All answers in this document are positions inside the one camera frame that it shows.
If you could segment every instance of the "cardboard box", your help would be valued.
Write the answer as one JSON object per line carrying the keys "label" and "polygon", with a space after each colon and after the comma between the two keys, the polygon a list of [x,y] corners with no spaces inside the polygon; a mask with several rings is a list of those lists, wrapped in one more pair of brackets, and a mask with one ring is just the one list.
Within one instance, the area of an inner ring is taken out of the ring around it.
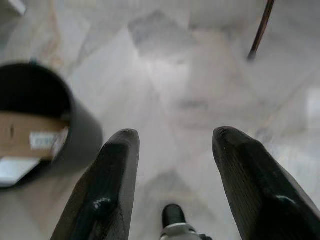
{"label": "cardboard box", "polygon": [[0,158],[52,160],[52,146],[68,122],[38,115],[0,112]]}

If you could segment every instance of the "marble floor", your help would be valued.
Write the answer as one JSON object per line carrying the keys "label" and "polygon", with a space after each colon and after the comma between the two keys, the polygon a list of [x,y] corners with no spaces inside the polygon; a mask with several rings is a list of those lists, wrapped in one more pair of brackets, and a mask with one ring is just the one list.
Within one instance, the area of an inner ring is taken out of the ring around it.
{"label": "marble floor", "polygon": [[[262,0],[25,0],[0,7],[0,63],[55,70],[103,126],[137,129],[130,240],[159,239],[176,202],[216,240],[240,239],[212,132],[260,140],[320,208],[320,3],[279,0],[254,62]],[[83,172],[0,193],[0,240],[46,240]]]}

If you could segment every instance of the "chair leg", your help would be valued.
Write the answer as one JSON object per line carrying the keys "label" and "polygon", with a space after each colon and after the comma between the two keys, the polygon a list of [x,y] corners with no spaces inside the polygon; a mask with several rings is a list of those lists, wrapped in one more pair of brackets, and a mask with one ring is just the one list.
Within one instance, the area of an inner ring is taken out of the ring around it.
{"label": "chair leg", "polygon": [[265,7],[265,10],[264,10],[264,13],[263,13],[263,17],[262,17],[258,32],[256,33],[256,36],[255,36],[251,51],[250,51],[250,53],[248,55],[248,58],[247,58],[248,60],[254,60],[255,57],[256,57],[257,50],[259,48],[261,39],[262,39],[262,37],[263,37],[263,35],[265,33],[265,30],[267,28],[267,24],[268,24],[268,21],[269,21],[269,18],[270,18],[271,11],[272,11],[272,8],[274,6],[274,3],[275,3],[275,0],[268,0],[268,2],[266,4],[266,7]]}

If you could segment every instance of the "white label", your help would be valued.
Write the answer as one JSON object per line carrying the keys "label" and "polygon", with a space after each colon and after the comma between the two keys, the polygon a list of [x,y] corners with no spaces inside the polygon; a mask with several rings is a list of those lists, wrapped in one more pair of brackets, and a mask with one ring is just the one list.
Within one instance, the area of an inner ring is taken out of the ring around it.
{"label": "white label", "polygon": [[50,150],[55,143],[58,132],[31,132],[30,146],[33,150]]}

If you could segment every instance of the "black bin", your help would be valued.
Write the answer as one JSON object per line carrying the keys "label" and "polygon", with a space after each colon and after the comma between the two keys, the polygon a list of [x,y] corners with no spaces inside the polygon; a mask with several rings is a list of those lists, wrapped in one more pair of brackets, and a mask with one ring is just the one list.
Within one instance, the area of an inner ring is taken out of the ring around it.
{"label": "black bin", "polygon": [[44,117],[69,118],[64,146],[52,163],[41,162],[18,185],[35,177],[65,175],[87,167],[96,159],[102,141],[99,123],[75,99],[64,81],[35,63],[0,67],[0,112],[18,112]]}

